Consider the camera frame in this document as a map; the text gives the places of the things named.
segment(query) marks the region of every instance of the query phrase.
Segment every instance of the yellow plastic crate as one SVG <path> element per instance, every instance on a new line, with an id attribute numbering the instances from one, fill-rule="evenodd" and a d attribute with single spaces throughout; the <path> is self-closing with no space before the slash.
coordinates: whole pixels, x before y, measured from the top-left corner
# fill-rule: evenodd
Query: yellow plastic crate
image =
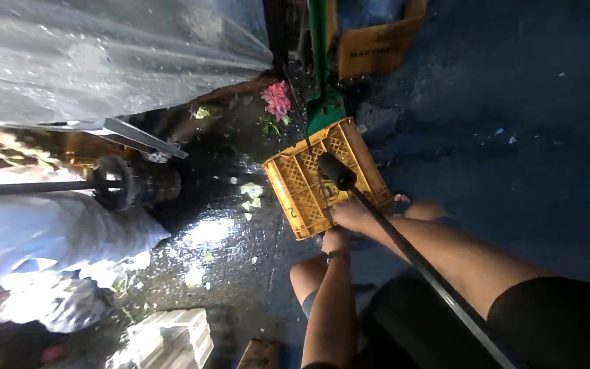
<path id="1" fill-rule="evenodd" d="M 333 224 L 325 217 L 323 209 L 351 196 L 340 192 L 330 180 L 319 177 L 317 159 L 326 151 L 332 152 L 356 173 L 357 189 L 373 205 L 380 207 L 393 199 L 352 118 L 335 122 L 309 139 L 313 157 L 303 140 L 262 165 L 296 239 L 303 240 L 330 229 Z"/>

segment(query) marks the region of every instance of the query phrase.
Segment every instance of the cardboard box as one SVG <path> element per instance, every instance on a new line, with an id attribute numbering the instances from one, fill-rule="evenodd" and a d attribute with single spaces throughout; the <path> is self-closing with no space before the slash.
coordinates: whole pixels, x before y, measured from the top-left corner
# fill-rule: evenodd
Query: cardboard box
<path id="1" fill-rule="evenodd" d="M 414 33 L 425 20 L 427 0 L 410 0 L 403 20 L 365 28 L 350 29 L 338 40 L 338 76 L 341 79 L 373 71 L 394 71 L 411 43 Z M 338 31 L 336 0 L 326 1 L 327 47 Z"/>

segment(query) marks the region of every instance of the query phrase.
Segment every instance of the green metal frame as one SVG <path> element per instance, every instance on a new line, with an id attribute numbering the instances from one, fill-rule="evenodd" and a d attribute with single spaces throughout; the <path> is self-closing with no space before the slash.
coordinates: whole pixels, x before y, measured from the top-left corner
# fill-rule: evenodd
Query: green metal frame
<path id="1" fill-rule="evenodd" d="M 345 118 L 343 96 L 336 91 L 327 91 L 327 45 L 326 45 L 326 2 L 309 0 L 311 42 L 313 63 L 318 90 L 306 99 L 307 134 L 310 136 Z"/>

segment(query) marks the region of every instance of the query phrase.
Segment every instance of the black handle grip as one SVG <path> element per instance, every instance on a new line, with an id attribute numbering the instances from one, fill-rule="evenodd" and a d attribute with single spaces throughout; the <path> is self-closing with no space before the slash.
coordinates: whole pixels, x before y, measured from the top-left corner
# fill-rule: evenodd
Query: black handle grip
<path id="1" fill-rule="evenodd" d="M 349 190 L 356 183 L 356 173 L 330 152 L 324 152 L 318 157 L 318 168 L 341 191 Z"/>

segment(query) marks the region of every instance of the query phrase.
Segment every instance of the metal rod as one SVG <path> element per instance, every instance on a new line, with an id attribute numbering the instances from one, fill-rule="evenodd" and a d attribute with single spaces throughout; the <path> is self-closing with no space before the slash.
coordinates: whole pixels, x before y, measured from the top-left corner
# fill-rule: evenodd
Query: metal rod
<path id="1" fill-rule="evenodd" d="M 106 182 L 106 186 L 119 187 L 120 181 L 111 180 Z M 40 182 L 40 183 L 18 183 L 18 184 L 0 184 L 1 195 L 19 195 L 19 194 L 35 194 L 37 192 L 55 192 L 55 191 L 72 191 L 72 190 L 87 190 L 101 188 L 95 182 L 80 180 L 77 182 Z"/>
<path id="2" fill-rule="evenodd" d="M 527 368 L 528 366 L 510 348 L 496 343 L 487 328 L 487 323 L 477 314 L 470 304 L 443 278 L 432 264 L 389 222 L 383 214 L 355 186 L 350 191 L 361 204 L 373 215 L 381 228 L 393 240 L 397 248 L 409 259 L 411 265 L 436 290 L 471 333 L 482 343 L 493 358 L 506 369 Z"/>

